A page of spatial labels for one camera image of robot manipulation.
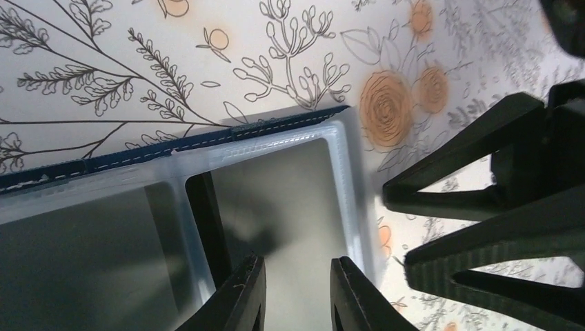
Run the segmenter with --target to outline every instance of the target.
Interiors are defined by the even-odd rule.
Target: navy blue fabric edge
[[[147,162],[159,157],[168,156],[173,150],[177,152],[193,150],[311,126],[321,123],[346,108],[348,106],[337,106],[325,110],[317,110],[198,134],[192,137],[164,141],[154,145],[124,150],[91,159],[77,159],[24,170],[22,172],[0,175],[0,195],[27,190],[38,185],[57,183],[85,174],[94,174],[104,170]]]

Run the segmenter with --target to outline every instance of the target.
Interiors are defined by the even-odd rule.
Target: white stitching
[[[284,128],[285,126],[293,126],[293,125],[296,125],[296,124],[299,124],[299,123],[303,123],[305,121],[317,121],[319,119],[328,119],[328,118],[330,118],[330,117],[332,117],[334,115],[335,114],[330,114],[330,115],[324,115],[324,116],[320,116],[320,117],[313,117],[313,118],[310,118],[310,119],[302,119],[302,120],[296,121],[294,123],[281,124],[280,126],[273,126],[271,128],[262,128],[260,130],[256,130],[256,131],[252,131],[252,132],[249,132],[248,131],[248,132],[245,132],[243,134],[242,133],[236,134],[236,137],[241,137],[242,135],[247,135],[247,134],[255,134],[255,133],[258,133],[258,132],[262,132],[262,131],[274,130],[274,129],[277,129],[277,128]],[[175,149],[180,150],[180,149],[185,148],[185,147],[195,147],[195,146],[199,146],[199,145],[204,145],[206,143],[212,143],[214,141],[222,141],[224,139],[226,139],[226,137],[222,137],[222,138],[219,138],[219,139],[212,139],[212,140],[209,140],[209,141],[202,141],[201,143],[194,143],[191,146],[180,146],[180,147],[175,148]],[[160,150],[158,152],[145,154],[145,155],[140,156],[140,157],[135,157],[132,160],[133,161],[136,161],[136,160],[139,160],[139,159],[142,159],[142,158],[149,157],[151,155],[158,155],[158,154],[161,154],[162,152],[168,152],[170,150],[172,150],[172,149],[168,148],[166,150]],[[129,161],[130,161],[130,159],[126,159],[126,160],[122,161],[122,163],[129,162]],[[107,168],[107,167],[115,166],[115,165],[117,165],[119,163],[121,163],[121,162],[120,161],[117,161],[117,162],[113,162],[113,163],[110,163],[110,164],[104,164],[104,165],[101,165],[99,167],[96,167],[96,169],[102,169],[102,168]],[[62,179],[62,178],[66,178],[66,177],[73,177],[73,176],[77,176],[79,174],[81,174],[81,172],[79,172],[79,171],[78,172],[72,172],[70,174],[61,174],[59,176],[56,176],[54,179]],[[20,183],[19,185],[10,186],[9,188],[6,188],[6,187],[2,188],[2,187],[0,187],[0,192],[7,191],[7,190],[12,190],[14,188],[21,187],[23,185],[26,185],[27,183]]]

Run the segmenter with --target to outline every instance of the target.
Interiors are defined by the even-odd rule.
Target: floral tablecloth
[[[506,94],[585,77],[533,0],[0,0],[0,54],[1,173],[346,103],[376,190]],[[488,185],[488,164],[432,189]],[[381,290],[421,330],[530,329],[406,285],[404,254],[469,222],[376,213]],[[486,269],[582,278],[565,258]]]

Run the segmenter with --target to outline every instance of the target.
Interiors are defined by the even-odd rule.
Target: blue fabric
[[[113,168],[129,166],[131,164],[147,162],[159,157],[170,155],[173,150],[177,152],[192,150],[208,146],[215,146],[231,141],[240,141],[267,134],[283,132],[296,128],[302,128],[320,123],[325,119],[346,109],[348,106],[339,106],[305,114],[297,114],[280,119],[260,121],[225,130],[198,134],[192,137],[181,138],[173,141],[165,141],[150,146],[125,150],[123,152],[107,154],[91,159],[80,159],[65,163],[49,165],[46,167],[15,172],[0,176],[0,195],[26,190],[38,185],[48,183],[59,184],[69,178],[94,174],[96,172]]]

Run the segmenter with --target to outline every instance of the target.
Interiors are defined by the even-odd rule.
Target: table surface
[[[41,2],[0,1],[2,173],[345,103],[363,132],[352,153],[379,194],[504,95],[545,99],[554,83],[585,77],[536,0]],[[433,189],[489,181],[478,161]],[[381,290],[407,319],[421,330],[530,330],[408,289],[404,254],[469,223],[376,205]],[[488,270],[582,279],[565,258]]]

